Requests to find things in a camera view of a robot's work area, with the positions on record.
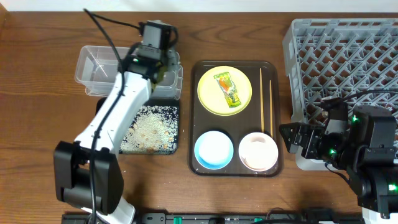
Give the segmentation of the green orange snack wrapper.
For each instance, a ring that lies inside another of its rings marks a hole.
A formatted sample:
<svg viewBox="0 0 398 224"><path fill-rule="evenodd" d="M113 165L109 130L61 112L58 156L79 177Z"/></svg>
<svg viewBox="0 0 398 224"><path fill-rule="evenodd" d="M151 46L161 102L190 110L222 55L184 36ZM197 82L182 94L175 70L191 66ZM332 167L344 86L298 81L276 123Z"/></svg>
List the green orange snack wrapper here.
<svg viewBox="0 0 398 224"><path fill-rule="evenodd" d="M238 97L238 91L229 72L219 73L213 76L224 94L229 108L235 108L241 105Z"/></svg>

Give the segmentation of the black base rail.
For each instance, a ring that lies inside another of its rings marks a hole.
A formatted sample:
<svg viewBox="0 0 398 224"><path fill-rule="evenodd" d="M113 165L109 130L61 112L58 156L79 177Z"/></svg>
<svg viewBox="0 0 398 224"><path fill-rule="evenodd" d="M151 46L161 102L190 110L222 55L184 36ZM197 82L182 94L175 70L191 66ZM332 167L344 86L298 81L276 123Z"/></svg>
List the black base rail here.
<svg viewBox="0 0 398 224"><path fill-rule="evenodd" d="M310 223L336 223L336 224L365 224L359 215L338 216L334 213L316 214L310 216ZM133 224L250 224L264 220L301 221L306 216L293 213L270 213L266 216L259 215L166 215L164 213L145 213L135 219Z"/></svg>

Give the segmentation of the pink bowl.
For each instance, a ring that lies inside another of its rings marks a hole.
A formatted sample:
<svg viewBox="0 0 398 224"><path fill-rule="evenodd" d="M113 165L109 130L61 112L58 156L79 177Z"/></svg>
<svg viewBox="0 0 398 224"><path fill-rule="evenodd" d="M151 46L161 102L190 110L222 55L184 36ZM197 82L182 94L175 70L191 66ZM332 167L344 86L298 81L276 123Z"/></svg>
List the pink bowl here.
<svg viewBox="0 0 398 224"><path fill-rule="evenodd" d="M275 141L265 133L250 133L242 138L238 147L241 162L250 170L265 172L271 170L279 158Z"/></svg>

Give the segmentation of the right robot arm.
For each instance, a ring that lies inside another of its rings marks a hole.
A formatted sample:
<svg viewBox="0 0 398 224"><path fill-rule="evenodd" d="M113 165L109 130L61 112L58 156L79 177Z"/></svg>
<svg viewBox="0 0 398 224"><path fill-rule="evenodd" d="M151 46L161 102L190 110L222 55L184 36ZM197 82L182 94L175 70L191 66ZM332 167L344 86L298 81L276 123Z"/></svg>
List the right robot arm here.
<svg viewBox="0 0 398 224"><path fill-rule="evenodd" d="M357 106L342 99L321 103L326 125L281 124L289 153L321 161L356 194L365 223L397 223L396 119L385 108Z"/></svg>

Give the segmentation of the dark brown serving tray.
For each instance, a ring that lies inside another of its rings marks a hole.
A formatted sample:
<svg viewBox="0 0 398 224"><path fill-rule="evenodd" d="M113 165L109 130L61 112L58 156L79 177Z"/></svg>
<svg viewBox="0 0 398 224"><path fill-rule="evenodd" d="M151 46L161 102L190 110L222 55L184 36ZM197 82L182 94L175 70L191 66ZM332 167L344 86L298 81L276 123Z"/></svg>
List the dark brown serving tray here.
<svg viewBox="0 0 398 224"><path fill-rule="evenodd" d="M200 103L197 95L197 86L201 76L209 69L217 66L231 66L244 72L252 85L252 97L248 106L242 112L232 116L219 116L209 112ZM248 169L240 160L238 147L245 135L253 132L261 132L261 109L260 109L260 86L259 69L262 68L262 84L264 98L264 133L270 135L270 114L269 114L269 80L272 80L272 99L274 115L273 140L279 150L277 163L271 170L255 172ZM216 61L202 60L197 62L192 69L193 91L190 100L190 149L188 166L197 175L213 177L263 177L271 178L278 176L284 168L284 157L282 137L279 134L280 125L280 104L278 90L278 75L275 66L266 61ZM231 162L219 170L209 170L202 167L195 159L193 148L196 140L207 131L221 131L225 133L234 146L234 154Z"/></svg>

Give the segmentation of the yellow plate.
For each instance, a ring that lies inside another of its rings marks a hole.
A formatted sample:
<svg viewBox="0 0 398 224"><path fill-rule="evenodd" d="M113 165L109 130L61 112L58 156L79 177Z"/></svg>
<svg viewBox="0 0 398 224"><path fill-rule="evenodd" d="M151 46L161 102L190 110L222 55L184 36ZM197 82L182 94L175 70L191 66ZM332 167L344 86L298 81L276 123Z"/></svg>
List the yellow plate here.
<svg viewBox="0 0 398 224"><path fill-rule="evenodd" d="M214 75L229 72L236 85L241 105L229 108ZM252 85L248 76L241 70L231 66L217 66L209 69L199 79L197 95L202 106L209 112L219 116L232 116L243 111L252 97Z"/></svg>

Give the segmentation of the light blue bowl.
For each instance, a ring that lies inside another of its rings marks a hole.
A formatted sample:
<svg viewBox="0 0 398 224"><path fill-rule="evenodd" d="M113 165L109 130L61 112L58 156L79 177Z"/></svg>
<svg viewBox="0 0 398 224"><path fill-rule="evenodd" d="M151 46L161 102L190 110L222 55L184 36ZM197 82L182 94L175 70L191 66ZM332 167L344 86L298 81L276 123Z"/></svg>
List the light blue bowl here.
<svg viewBox="0 0 398 224"><path fill-rule="evenodd" d="M219 170L231 162L234 147L232 140L225 133L207 131L196 140L193 152L202 167Z"/></svg>

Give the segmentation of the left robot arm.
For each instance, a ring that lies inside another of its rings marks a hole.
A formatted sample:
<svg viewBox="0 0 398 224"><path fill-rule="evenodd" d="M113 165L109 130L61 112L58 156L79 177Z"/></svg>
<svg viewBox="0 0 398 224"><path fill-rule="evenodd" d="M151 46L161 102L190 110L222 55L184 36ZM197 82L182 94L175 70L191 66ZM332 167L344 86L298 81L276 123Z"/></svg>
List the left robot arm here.
<svg viewBox="0 0 398 224"><path fill-rule="evenodd" d="M132 223L136 213L123 198L118 157L122 140L139 109L166 72L180 69L174 47L158 50L134 44L119 63L107 99L72 143L60 141L53 154L57 200L91 215L90 223Z"/></svg>

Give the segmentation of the wooden chopstick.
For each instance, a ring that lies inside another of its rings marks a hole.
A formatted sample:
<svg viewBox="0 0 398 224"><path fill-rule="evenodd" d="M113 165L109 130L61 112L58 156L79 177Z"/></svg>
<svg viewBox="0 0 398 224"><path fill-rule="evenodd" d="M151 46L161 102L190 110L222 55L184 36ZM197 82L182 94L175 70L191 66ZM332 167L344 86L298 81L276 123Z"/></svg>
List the wooden chopstick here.
<svg viewBox="0 0 398 224"><path fill-rule="evenodd" d="M274 133L274 115L273 115L273 99L272 99L272 80L269 80L269 114L270 114L270 136L273 138Z"/></svg>
<svg viewBox="0 0 398 224"><path fill-rule="evenodd" d="M259 86L260 86L260 109L261 109L261 132L264 128L264 98L263 98L263 84L262 84L262 68L259 69Z"/></svg>

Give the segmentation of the clear plastic bin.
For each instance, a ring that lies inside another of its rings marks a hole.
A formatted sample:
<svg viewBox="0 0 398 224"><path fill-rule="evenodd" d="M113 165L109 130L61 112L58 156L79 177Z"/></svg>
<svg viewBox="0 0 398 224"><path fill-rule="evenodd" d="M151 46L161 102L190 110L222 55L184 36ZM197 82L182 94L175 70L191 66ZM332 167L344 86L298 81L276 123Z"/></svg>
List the clear plastic bin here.
<svg viewBox="0 0 398 224"><path fill-rule="evenodd" d="M108 96L117 74L118 61L111 47L86 45L80 50L75 81L85 86L87 95ZM179 100L182 92L183 67L177 53L175 70L156 85L153 99Z"/></svg>

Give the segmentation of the grey dishwasher rack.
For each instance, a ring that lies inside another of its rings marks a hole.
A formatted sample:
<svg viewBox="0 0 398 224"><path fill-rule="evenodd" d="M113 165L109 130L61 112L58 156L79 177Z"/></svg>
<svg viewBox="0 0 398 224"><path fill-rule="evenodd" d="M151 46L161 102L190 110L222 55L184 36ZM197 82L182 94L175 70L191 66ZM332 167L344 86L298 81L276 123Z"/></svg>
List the grey dishwasher rack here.
<svg viewBox="0 0 398 224"><path fill-rule="evenodd" d="M320 103L347 100L348 109L371 105L397 116L397 19L295 19L282 42L292 95L293 123L324 125Z"/></svg>

